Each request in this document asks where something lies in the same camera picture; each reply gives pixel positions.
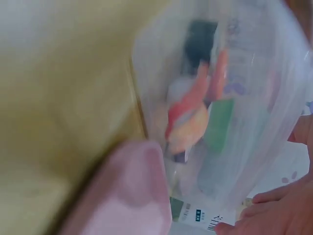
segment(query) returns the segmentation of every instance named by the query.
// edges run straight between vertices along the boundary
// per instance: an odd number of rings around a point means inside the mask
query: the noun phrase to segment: pink object
[[[162,150],[131,142],[101,167],[59,235],[167,235],[171,222]]]

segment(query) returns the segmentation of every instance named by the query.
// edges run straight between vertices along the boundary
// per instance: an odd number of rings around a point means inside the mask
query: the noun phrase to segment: clear plastic bag
[[[134,71],[172,197],[238,207],[302,112],[309,48],[279,0],[173,0],[141,32]]]

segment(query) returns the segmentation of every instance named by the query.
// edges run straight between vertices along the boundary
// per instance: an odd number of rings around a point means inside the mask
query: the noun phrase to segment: purple printed pattern
[[[295,179],[297,178],[298,172],[295,171],[292,175],[291,175],[291,180],[289,180],[287,177],[282,178],[282,183],[283,184],[289,184],[295,181]]]
[[[244,86],[238,82],[228,84],[224,87],[225,94],[229,94],[232,91],[234,91],[235,93],[239,95],[244,95],[246,93],[246,89],[244,88]]]

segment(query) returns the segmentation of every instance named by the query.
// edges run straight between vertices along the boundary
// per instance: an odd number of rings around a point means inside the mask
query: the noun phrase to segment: finger
[[[308,144],[310,128],[313,123],[313,115],[301,116],[295,125],[288,141]]]
[[[247,207],[241,212],[240,218],[250,218],[257,214],[267,212],[273,207],[275,203],[277,202],[266,202],[266,203],[254,204],[250,207]]]
[[[279,201],[284,196],[286,196],[288,192],[289,192],[289,185],[282,186],[280,188],[276,188],[268,192],[259,193],[253,197],[252,203],[257,204],[257,203],[265,203],[265,202],[271,202],[271,201]]]
[[[217,235],[238,235],[234,226],[225,223],[219,223],[214,230]]]

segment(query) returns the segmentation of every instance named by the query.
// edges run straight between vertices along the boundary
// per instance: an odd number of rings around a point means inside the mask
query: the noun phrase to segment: yellow cloth
[[[130,55],[167,0],[0,2],[0,234],[42,235],[112,145],[142,138]]]

